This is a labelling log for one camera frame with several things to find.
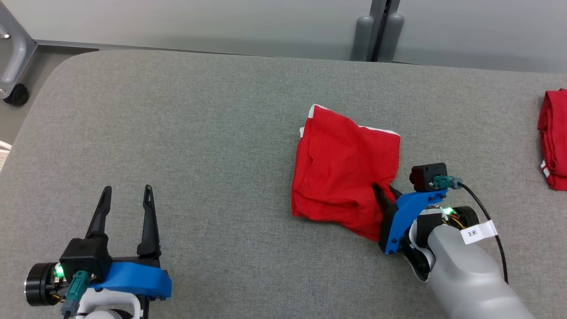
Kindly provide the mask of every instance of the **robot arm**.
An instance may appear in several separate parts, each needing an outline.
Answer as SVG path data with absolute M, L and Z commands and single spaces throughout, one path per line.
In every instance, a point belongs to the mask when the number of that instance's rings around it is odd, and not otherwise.
M 161 269 L 154 194 L 146 185 L 142 241 L 136 257 L 113 258 L 104 233 L 110 212 L 112 189 L 107 186 L 92 217 L 85 238 L 73 238 L 59 263 L 38 263 L 29 271 L 24 293 L 31 306 L 63 303 L 61 314 L 69 317 L 132 318 L 124 310 L 97 310 L 97 306 L 130 304 L 135 319 L 148 318 L 150 301 L 171 298 L 172 282 Z
M 535 319 L 500 276 L 500 267 L 476 244 L 466 245 L 460 231 L 448 225 L 428 238 L 435 264 L 427 287 L 449 319 Z
M 379 246 L 385 254 L 402 253 L 419 280 L 435 295 L 448 319 L 533 319 L 500 268 L 482 248 L 465 244 L 458 228 L 479 224 L 470 207 L 455 207 L 447 218 L 436 205 L 447 194 L 438 181 L 449 181 L 444 163 L 415 166 L 410 181 L 416 192 L 388 203 L 374 186 L 384 213 Z

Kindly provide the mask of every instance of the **folded red cloth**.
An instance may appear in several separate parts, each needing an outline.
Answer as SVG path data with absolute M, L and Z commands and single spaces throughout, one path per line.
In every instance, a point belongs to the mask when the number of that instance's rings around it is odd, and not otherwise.
M 316 104 L 300 132 L 291 190 L 293 216 L 336 222 L 377 241 L 383 216 L 372 184 L 395 201 L 389 186 L 399 165 L 400 136 L 360 127 Z
M 567 190 L 567 90 L 545 92 L 538 130 L 544 161 L 540 167 L 552 189 Z

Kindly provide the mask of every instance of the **gray table surface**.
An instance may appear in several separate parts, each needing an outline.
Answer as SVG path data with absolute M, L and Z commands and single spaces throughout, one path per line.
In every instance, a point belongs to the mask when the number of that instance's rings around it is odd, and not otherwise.
M 567 316 L 566 192 L 539 170 L 536 123 L 567 76 L 160 51 L 73 57 L 47 80 L 0 171 L 3 318 L 57 318 L 21 293 L 29 268 L 84 236 L 104 186 L 111 255 L 134 255 L 154 188 L 173 298 L 152 318 L 440 318 L 401 256 L 291 216 L 313 103 L 402 136 L 395 186 L 445 162 L 483 200 L 510 284 L 537 318 Z M 448 203 L 473 205 L 464 191 Z M 500 261 L 494 241 L 481 245 Z

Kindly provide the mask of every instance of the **gray robot arm casing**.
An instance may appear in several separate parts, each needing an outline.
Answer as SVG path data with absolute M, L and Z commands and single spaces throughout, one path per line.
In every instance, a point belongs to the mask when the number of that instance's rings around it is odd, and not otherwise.
M 449 319 L 535 319 L 500 275 L 500 267 L 458 229 L 441 225 L 429 235 L 435 265 L 427 281 Z

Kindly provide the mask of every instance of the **caster wheel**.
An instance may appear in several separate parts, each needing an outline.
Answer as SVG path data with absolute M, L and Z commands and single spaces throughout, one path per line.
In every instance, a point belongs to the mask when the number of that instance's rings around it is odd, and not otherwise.
M 14 86 L 12 93 L 4 99 L 4 102 L 13 106 L 22 106 L 28 101 L 28 99 L 28 89 L 23 84 L 18 83 Z

